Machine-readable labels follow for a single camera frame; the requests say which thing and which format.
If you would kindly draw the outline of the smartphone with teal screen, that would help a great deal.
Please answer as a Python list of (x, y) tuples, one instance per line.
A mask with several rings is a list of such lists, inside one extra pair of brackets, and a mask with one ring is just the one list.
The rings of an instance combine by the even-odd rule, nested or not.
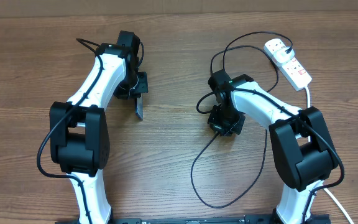
[(135, 99), (135, 115), (142, 121), (143, 120), (143, 101), (142, 95)]

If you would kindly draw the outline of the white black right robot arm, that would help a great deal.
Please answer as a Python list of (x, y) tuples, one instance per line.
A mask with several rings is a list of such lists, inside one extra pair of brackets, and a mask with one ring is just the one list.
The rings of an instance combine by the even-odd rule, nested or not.
[[(208, 124), (217, 135), (240, 134), (249, 115), (270, 133), (275, 168), (283, 180), (280, 203), (271, 215), (248, 215), (246, 223), (330, 223), (328, 215), (313, 215), (316, 192), (339, 185), (344, 166), (334, 148), (326, 122), (315, 107), (301, 109), (267, 93), (247, 75), (234, 79), (220, 70), (208, 85), (217, 105), (208, 111)], [(333, 169), (341, 175), (326, 180)]]

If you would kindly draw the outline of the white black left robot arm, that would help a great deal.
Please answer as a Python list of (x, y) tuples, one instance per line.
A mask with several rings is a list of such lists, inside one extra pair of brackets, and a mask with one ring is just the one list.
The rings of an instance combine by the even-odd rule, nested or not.
[(113, 223), (103, 169), (110, 153), (106, 109), (112, 97), (135, 101), (135, 114), (143, 118), (142, 95), (148, 92), (147, 74), (139, 71), (144, 45), (133, 32), (120, 31), (115, 44), (79, 43), (94, 53), (94, 65), (78, 91), (66, 102), (50, 108), (50, 155), (61, 174), (70, 179), (80, 216), (76, 223)]

